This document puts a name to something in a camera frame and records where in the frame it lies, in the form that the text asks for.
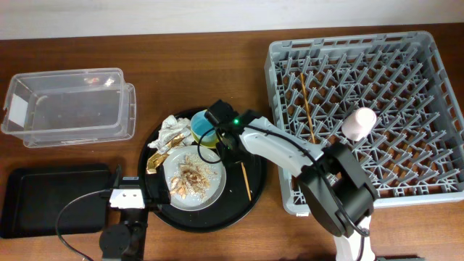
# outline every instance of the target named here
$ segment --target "white wall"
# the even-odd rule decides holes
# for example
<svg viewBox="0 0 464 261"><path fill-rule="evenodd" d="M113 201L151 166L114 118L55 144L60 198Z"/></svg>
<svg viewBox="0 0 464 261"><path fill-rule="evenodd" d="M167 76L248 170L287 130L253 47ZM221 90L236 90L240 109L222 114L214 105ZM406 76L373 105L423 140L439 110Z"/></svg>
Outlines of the white wall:
<svg viewBox="0 0 464 261"><path fill-rule="evenodd" d="M464 22L463 0L0 0L0 39Z"/></svg>

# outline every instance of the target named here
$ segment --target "white crumpled tissue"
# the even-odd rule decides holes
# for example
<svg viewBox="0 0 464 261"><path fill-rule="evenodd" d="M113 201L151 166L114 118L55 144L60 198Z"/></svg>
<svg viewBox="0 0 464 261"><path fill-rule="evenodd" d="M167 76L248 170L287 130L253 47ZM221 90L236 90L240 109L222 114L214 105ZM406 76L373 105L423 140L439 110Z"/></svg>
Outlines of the white crumpled tissue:
<svg viewBox="0 0 464 261"><path fill-rule="evenodd" d="M172 140L180 133L183 133L185 136L184 140L182 140L182 143L171 149L165 147L165 145L170 140ZM194 137L191 135L190 131L190 120L186 118L176 119L173 115L169 115L169 117L163 120L161 124L161 130L159 130L158 139L156 141L150 142L148 147L150 149L158 149L160 154L164 154L166 151L168 154L171 154L176 149L191 145L194 141Z"/></svg>

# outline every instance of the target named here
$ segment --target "wooden stick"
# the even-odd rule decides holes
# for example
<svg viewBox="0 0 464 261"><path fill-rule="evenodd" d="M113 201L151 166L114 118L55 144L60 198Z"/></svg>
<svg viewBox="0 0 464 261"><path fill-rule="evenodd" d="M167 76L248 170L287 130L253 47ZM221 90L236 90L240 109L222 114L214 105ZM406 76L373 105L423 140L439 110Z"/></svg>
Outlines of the wooden stick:
<svg viewBox="0 0 464 261"><path fill-rule="evenodd" d="M249 193L247 171L245 170L245 165L244 165L243 162L241 163L241 171L244 173L246 192L248 192L248 199L251 201L252 200L252 195Z"/></svg>
<svg viewBox="0 0 464 261"><path fill-rule="evenodd" d="M308 123L310 125L311 138L312 138L312 142L315 144L316 140L314 139L314 132L312 131L312 120L311 120L311 116L310 116L310 105L307 103L305 77L303 76L303 72L299 74L299 77L302 80L302 90L303 90L303 96L304 96L304 108L306 109L307 121L308 121Z"/></svg>

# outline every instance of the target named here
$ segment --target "crumpled foil wrapper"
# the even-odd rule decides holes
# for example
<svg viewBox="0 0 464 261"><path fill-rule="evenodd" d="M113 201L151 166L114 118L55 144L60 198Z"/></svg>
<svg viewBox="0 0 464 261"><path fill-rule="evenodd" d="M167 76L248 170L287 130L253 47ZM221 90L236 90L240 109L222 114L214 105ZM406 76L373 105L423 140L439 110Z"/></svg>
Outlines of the crumpled foil wrapper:
<svg viewBox="0 0 464 261"><path fill-rule="evenodd" d="M159 167L169 156L167 152L179 144L182 144L182 140L184 140L184 138L184 133L178 134L172 140L167 142L161 149L158 149L158 151L153 154L146 163L146 174L155 174L157 172L157 167Z"/></svg>

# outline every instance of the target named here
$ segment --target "wooden table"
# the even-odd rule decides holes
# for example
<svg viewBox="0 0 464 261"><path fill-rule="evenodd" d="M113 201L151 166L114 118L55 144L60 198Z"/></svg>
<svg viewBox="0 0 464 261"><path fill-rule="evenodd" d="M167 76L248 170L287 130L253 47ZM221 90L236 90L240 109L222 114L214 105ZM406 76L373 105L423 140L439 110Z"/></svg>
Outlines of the wooden table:
<svg viewBox="0 0 464 261"><path fill-rule="evenodd" d="M238 111L252 108L270 118L263 67L272 41L407 30L432 33L464 106L464 24L0 41L0 101L16 73L101 67L121 68L137 95L136 134L130 141L27 149L18 138L0 134L0 202L8 175L17 167L104 162L111 168L123 164L125 174L134 176L145 140L164 118L217 99ZM258 204L230 228L186 233L151 214L145 260L333 259L332 236L314 218L294 217L283 209L277 167L268 167L267 187ZM376 210L371 228L378 256L464 260L464 202ZM67 238L100 260L99 233ZM80 258L56 236L46 236L0 239L0 260Z"/></svg>

